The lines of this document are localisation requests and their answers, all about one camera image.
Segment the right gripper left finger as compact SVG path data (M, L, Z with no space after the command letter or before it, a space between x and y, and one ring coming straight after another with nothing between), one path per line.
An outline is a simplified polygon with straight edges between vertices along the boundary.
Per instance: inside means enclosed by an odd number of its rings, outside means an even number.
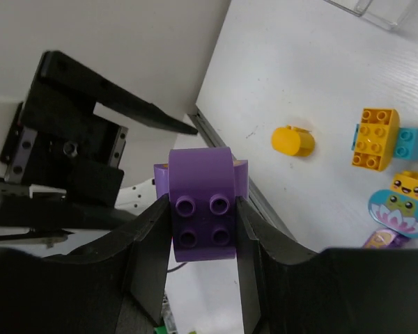
M0 248L0 333L152 333L171 247L169 198L67 255Z

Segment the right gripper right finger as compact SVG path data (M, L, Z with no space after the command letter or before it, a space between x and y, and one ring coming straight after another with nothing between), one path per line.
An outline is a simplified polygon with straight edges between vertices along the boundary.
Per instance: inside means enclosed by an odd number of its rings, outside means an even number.
M236 200L246 333L418 333L418 249L315 253Z

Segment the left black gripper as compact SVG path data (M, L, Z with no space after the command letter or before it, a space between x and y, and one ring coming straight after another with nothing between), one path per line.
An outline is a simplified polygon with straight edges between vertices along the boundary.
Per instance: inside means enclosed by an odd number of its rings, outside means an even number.
M0 152L0 240L123 224L114 205L127 129L96 115L97 104L147 127L198 134L63 52L46 51Z

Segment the purple printed lego piece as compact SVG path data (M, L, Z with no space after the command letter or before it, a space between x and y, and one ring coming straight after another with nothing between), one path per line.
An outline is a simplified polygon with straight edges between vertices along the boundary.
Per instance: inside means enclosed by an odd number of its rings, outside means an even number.
M401 248L409 240L408 237L405 237L396 231L390 230L389 228L383 228L373 232L362 248Z

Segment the purple curved lego brick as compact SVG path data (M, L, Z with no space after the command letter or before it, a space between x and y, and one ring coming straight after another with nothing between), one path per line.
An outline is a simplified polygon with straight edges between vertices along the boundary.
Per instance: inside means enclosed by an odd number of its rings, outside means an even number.
M169 197L177 262L235 257L236 200L249 196L246 160L228 147L171 150L154 180L157 197Z

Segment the yellow rounded lego brick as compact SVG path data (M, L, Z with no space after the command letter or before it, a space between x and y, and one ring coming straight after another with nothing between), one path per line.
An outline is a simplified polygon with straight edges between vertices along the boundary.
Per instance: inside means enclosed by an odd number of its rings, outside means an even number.
M314 137L308 130L290 125L275 129L271 144L277 152L292 157L308 157L315 148Z

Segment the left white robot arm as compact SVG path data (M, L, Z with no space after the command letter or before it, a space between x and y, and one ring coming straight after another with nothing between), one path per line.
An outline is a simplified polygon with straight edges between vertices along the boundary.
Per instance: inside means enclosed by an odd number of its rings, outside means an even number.
M45 51L23 101L0 109L0 241L63 241L73 230L120 225L114 206L126 127L101 104L145 126L197 130L59 50Z

